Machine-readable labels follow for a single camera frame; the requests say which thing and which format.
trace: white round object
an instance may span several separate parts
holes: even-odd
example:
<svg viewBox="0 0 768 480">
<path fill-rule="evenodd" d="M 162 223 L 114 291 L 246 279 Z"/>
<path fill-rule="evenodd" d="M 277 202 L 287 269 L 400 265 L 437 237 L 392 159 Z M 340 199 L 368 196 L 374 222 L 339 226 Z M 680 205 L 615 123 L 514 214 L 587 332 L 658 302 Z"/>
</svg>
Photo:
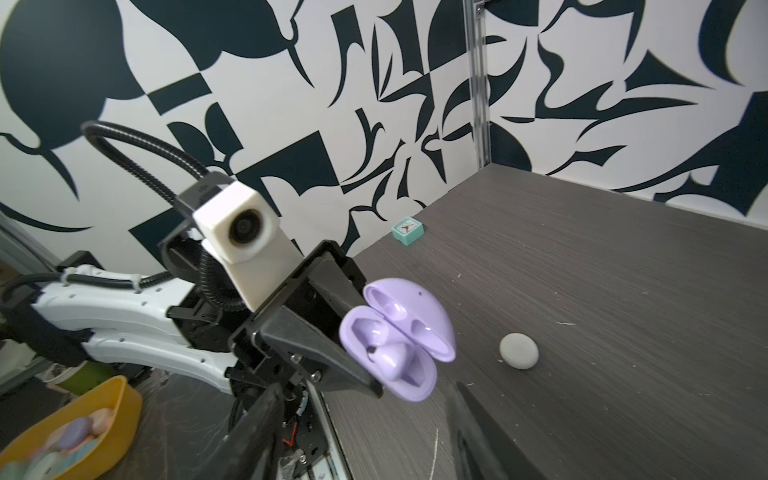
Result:
<svg viewBox="0 0 768 480">
<path fill-rule="evenodd" d="M 536 342 L 522 333 L 510 333 L 504 337 L 498 350 L 506 363 L 519 370 L 530 369 L 538 362 Z"/>
</svg>

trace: earbud case lid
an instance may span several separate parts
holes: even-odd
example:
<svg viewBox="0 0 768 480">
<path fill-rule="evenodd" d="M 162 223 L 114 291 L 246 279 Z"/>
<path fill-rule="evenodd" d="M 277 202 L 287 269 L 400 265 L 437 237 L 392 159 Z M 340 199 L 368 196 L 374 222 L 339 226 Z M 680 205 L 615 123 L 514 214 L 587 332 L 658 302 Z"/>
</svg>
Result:
<svg viewBox="0 0 768 480">
<path fill-rule="evenodd" d="M 437 367 L 432 357 L 373 308 L 356 306 L 351 309 L 341 322 L 339 339 L 360 365 L 401 399 L 421 402 L 435 388 Z M 398 351 L 407 351 L 409 355 L 399 358 L 379 356 L 379 362 L 373 360 L 377 349 L 392 346 L 398 346 Z M 397 372 L 394 379 L 392 372 Z"/>
<path fill-rule="evenodd" d="M 362 290 L 368 304 L 436 360 L 456 358 L 448 313 L 424 287 L 403 278 L 383 278 Z"/>
</svg>

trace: wood grain tabletop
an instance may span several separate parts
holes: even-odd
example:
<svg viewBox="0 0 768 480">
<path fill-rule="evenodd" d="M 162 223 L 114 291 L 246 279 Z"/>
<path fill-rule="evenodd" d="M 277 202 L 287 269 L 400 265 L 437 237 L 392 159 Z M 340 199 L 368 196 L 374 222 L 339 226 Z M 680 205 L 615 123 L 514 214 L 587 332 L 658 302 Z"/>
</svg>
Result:
<svg viewBox="0 0 768 480">
<path fill-rule="evenodd" d="M 424 402 L 325 395 L 356 480 L 454 479 L 456 382 L 547 478 L 768 478 L 768 231 L 499 165 L 416 218 L 355 260 L 432 291 L 457 359 Z"/>
</svg>

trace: abstract wall pattern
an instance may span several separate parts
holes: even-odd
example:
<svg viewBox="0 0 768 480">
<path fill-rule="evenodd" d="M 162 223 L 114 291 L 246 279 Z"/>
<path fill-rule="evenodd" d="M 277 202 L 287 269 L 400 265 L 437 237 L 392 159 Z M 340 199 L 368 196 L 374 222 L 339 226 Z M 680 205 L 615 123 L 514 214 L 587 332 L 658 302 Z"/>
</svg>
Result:
<svg viewBox="0 0 768 480">
<path fill-rule="evenodd" d="M 153 273 L 180 219 L 85 141 L 89 119 L 255 188 L 304 253 L 329 238 L 355 254 L 476 171 L 461 0 L 0 8 L 0 210 L 60 257 Z M 192 183 L 118 147 L 176 192 Z"/>
<path fill-rule="evenodd" d="M 768 226 L 768 2 L 495 0 L 492 161 Z"/>
</svg>

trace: yellow bowl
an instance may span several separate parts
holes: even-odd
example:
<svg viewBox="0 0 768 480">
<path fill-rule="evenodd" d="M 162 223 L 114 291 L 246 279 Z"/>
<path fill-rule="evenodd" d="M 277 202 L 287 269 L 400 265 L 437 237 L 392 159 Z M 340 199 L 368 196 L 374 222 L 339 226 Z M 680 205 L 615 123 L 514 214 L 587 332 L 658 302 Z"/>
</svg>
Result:
<svg viewBox="0 0 768 480">
<path fill-rule="evenodd" d="M 99 437 L 85 457 L 54 477 L 54 480 L 94 480 L 114 467 L 131 447 L 139 425 L 141 403 L 141 394 L 128 385 L 125 377 L 114 376 L 19 435 L 0 453 L 0 468 L 16 460 L 26 462 L 62 425 L 110 408 L 114 411 L 112 427 Z"/>
</svg>

